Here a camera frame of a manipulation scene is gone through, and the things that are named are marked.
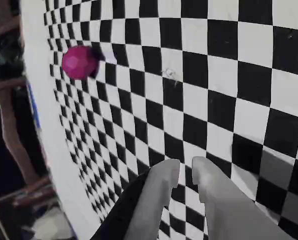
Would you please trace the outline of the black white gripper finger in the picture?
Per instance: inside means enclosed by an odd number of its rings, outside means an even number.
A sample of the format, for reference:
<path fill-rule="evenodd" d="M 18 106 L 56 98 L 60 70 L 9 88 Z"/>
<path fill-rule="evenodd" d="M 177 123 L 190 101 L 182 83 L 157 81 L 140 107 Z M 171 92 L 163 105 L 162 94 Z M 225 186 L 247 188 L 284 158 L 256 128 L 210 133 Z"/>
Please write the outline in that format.
<path fill-rule="evenodd" d="M 104 222 L 93 235 L 95 240 L 155 240 L 163 208 L 178 186 L 180 161 L 167 159 L 140 174 L 123 191 Z"/>

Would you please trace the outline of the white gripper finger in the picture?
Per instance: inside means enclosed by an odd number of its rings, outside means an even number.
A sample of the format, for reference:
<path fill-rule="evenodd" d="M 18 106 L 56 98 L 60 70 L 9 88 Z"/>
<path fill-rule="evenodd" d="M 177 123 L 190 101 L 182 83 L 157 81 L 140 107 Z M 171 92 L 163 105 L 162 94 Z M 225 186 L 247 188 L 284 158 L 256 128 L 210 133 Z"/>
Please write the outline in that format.
<path fill-rule="evenodd" d="M 192 159 L 192 182 L 205 206 L 211 240 L 287 240 L 275 225 L 223 171 L 202 156 Z"/>

